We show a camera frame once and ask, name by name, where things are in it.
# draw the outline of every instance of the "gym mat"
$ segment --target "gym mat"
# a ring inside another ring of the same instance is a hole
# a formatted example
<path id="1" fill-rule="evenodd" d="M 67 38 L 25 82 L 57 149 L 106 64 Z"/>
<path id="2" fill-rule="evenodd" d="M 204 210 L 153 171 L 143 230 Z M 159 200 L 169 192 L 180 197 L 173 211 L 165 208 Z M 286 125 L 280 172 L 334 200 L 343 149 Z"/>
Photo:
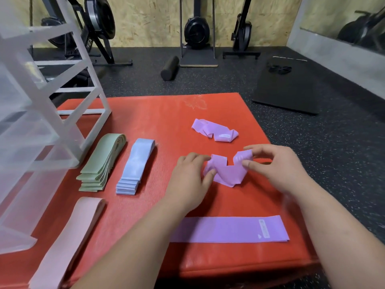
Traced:
<path id="1" fill-rule="evenodd" d="M 252 95 L 254 102 L 309 114 L 318 114 L 314 80 L 307 61 L 272 57 L 266 63 Z"/>
<path id="2" fill-rule="evenodd" d="M 212 47 L 201 50 L 183 48 L 183 57 L 179 65 L 181 67 L 218 67 L 218 61 L 214 58 Z"/>
<path id="3" fill-rule="evenodd" d="M 59 236 L 82 196 L 107 201 L 99 223 L 65 285 L 82 277 L 111 246 L 123 236 L 164 195 L 178 158 L 191 151 L 219 154 L 232 165 L 234 154 L 243 146 L 269 143 L 252 113 L 238 93 L 141 96 L 107 98 L 112 114 L 104 124 L 82 166 L 69 170 L 48 205 L 32 236 L 38 240 L 29 250 L 0 255 L 0 288 L 27 288 L 42 258 Z M 82 99 L 67 100 L 60 109 L 74 109 Z M 91 108 L 101 108 L 99 100 Z M 84 115 L 77 125 L 83 135 L 91 130 L 99 115 Z M 216 142 L 191 128 L 202 118 L 239 132 L 231 143 Z M 99 139 L 107 133 L 127 136 L 104 191 L 80 192 L 76 177 L 88 161 Z M 142 182 L 135 196 L 117 195 L 115 188 L 137 138 L 154 139 Z M 280 215 L 289 235 L 288 242 L 269 243 L 171 243 L 160 277 L 182 277 L 186 282 L 200 277 L 258 276 L 257 288 L 266 288 L 310 273 L 319 261 L 298 207 L 275 190 L 262 175 L 248 172 L 242 184 L 229 188 L 213 183 L 203 203 L 188 216 L 267 217 Z"/>

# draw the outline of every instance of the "hand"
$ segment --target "hand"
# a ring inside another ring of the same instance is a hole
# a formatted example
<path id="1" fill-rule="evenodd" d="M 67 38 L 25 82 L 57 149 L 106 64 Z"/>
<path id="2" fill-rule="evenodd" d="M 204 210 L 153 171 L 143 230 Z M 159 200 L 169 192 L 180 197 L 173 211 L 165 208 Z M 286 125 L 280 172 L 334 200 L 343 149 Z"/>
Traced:
<path id="1" fill-rule="evenodd" d="M 251 149 L 254 158 L 272 159 L 269 165 L 251 160 L 243 160 L 242 165 L 267 177 L 270 183 L 282 193 L 297 196 L 297 193 L 303 190 L 301 187 L 312 181 L 298 156 L 289 147 L 259 144 L 246 146 L 243 149 Z"/>
<path id="2" fill-rule="evenodd" d="M 202 165 L 210 159 L 208 155 L 190 153 L 180 157 L 172 171 L 165 198 L 180 207 L 185 214 L 202 203 L 214 180 L 216 170 L 210 170 L 201 179 Z"/>

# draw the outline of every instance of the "pink resistance band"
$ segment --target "pink resistance band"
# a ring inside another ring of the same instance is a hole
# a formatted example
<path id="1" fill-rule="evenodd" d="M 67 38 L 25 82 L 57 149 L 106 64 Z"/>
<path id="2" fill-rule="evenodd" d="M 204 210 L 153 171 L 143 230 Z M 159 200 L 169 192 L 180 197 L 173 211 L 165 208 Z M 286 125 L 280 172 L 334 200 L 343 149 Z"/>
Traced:
<path id="1" fill-rule="evenodd" d="M 70 270 L 105 206 L 100 198 L 80 198 L 59 237 L 29 281 L 30 289 L 57 289 Z"/>

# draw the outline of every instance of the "folded resistance band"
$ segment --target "folded resistance band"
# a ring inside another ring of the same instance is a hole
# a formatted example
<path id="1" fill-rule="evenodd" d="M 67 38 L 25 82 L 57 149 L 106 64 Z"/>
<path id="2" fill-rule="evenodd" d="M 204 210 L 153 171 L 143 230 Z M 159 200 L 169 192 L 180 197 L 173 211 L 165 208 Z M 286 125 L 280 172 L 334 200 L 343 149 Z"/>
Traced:
<path id="1" fill-rule="evenodd" d="M 132 145 L 130 157 L 124 167 L 122 178 L 116 185 L 117 194 L 134 195 L 142 179 L 147 160 L 155 148 L 155 141 L 139 138 Z"/>
<path id="2" fill-rule="evenodd" d="M 242 166 L 242 160 L 253 160 L 252 151 L 238 151 L 233 157 L 234 165 L 227 165 L 227 157 L 212 154 L 203 170 L 203 175 L 215 169 L 217 174 L 214 176 L 214 181 L 232 188 L 234 185 L 240 184 L 247 174 L 247 169 Z"/>
<path id="3" fill-rule="evenodd" d="M 231 142 L 238 136 L 238 132 L 234 129 L 230 130 L 228 127 L 205 119 L 195 119 L 191 128 L 209 138 L 214 135 L 214 140 L 219 142 Z"/>
<path id="4" fill-rule="evenodd" d="M 82 197 L 76 202 L 70 219 L 29 281 L 29 289 L 60 288 L 104 206 L 105 200 L 100 198 Z"/>
<path id="5" fill-rule="evenodd" d="M 186 217 L 171 242 L 258 243 L 288 241 L 281 216 Z"/>
<path id="6" fill-rule="evenodd" d="M 125 144 L 124 134 L 106 134 L 101 137 L 87 164 L 76 178 L 82 181 L 80 191 L 104 189 L 108 175 Z"/>

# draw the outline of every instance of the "forearm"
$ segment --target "forearm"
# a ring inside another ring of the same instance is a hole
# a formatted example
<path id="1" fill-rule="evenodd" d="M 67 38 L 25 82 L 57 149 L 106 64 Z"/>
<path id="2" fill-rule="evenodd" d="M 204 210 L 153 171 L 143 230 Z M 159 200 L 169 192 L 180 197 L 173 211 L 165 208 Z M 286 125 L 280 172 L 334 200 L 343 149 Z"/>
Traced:
<path id="1" fill-rule="evenodd" d="M 333 289 L 383 286 L 385 246 L 312 179 L 294 194 Z"/>
<path id="2" fill-rule="evenodd" d="M 163 198 L 73 288 L 152 289 L 170 235 L 184 216 Z"/>

